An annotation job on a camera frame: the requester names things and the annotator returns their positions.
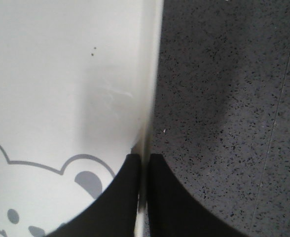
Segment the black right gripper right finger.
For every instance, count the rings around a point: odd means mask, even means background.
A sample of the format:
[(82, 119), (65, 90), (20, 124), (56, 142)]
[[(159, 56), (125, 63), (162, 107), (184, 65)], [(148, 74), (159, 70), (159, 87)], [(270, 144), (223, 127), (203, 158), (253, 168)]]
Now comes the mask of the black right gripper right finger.
[(243, 237), (184, 188), (161, 154), (147, 167), (147, 208), (152, 237)]

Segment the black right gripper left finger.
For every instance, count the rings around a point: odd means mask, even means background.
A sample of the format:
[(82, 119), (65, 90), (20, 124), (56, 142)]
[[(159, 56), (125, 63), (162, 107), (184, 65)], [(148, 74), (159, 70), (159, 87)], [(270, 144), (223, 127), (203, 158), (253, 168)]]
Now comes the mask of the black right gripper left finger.
[(79, 216), (49, 237), (133, 237), (137, 216), (141, 158), (128, 154), (111, 184)]

